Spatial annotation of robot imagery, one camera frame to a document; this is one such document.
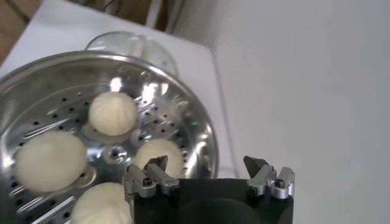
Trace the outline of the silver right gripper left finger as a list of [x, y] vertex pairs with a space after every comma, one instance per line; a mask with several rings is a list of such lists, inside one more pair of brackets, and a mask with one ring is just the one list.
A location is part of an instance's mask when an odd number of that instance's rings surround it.
[[150, 198], [156, 195], [158, 189], [165, 195], [172, 195], [179, 188], [179, 179], [169, 176], [166, 172], [168, 157], [151, 158], [144, 169], [130, 165], [123, 178], [125, 200], [130, 203], [138, 195]]

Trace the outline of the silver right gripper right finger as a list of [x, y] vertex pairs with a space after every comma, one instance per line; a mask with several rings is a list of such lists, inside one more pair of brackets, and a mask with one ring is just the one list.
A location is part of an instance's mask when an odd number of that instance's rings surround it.
[[266, 189], [269, 189], [272, 197], [279, 200], [294, 196], [295, 173], [292, 168], [282, 167], [277, 173], [275, 168], [264, 159], [245, 156], [243, 161], [250, 176], [247, 186], [255, 197], [264, 195]]

